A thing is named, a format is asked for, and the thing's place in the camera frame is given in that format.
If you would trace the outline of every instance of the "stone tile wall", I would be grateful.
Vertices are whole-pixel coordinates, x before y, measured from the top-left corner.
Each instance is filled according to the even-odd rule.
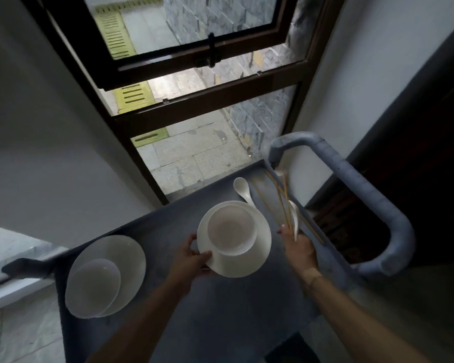
[[[323,0],[298,0],[283,44],[222,60],[197,71],[208,87],[266,71],[306,55]],[[276,0],[164,0],[166,21],[181,43],[270,23]],[[226,107],[224,112],[243,145],[265,156],[281,133],[295,86]]]

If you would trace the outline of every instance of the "cart handle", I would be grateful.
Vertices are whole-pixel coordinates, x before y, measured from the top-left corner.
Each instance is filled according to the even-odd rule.
[[[394,275],[407,267],[415,251],[415,233],[410,221],[322,137],[312,132],[278,137],[269,149],[269,163],[275,168],[285,150],[300,145],[309,146],[390,229],[390,242],[379,256],[352,265],[358,274],[366,279],[374,279]]]

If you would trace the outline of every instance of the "person's left hand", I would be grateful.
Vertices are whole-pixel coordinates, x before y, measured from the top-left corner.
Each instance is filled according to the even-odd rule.
[[[199,254],[197,251],[192,250],[190,246],[194,239],[196,239],[196,234],[188,236],[166,277],[166,283],[178,288],[182,296],[188,294],[192,281],[197,276],[214,274],[210,269],[202,269],[202,266],[212,257],[212,251]]]

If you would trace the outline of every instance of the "person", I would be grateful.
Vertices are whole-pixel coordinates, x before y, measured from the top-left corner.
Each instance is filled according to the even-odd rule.
[[[315,247],[306,235],[300,233],[295,241],[284,225],[278,233],[289,263],[355,362],[430,362],[321,275]],[[192,250],[195,239],[195,234],[186,239],[165,282],[136,307],[134,318],[93,353],[87,363],[143,363],[150,360],[175,307],[190,291],[193,280],[213,273],[204,268],[212,253],[199,254]]]

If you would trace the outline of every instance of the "white ceramic spoon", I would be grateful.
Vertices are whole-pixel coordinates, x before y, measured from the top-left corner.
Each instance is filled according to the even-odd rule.
[[[297,241],[298,240],[298,233],[299,233],[299,208],[291,200],[289,200],[289,204],[291,205],[292,218],[294,220],[294,224],[293,224],[294,240]]]
[[[251,192],[249,191],[249,184],[247,183],[245,178],[237,177],[234,180],[234,189],[250,206],[257,208],[254,205],[254,201],[252,201]]]

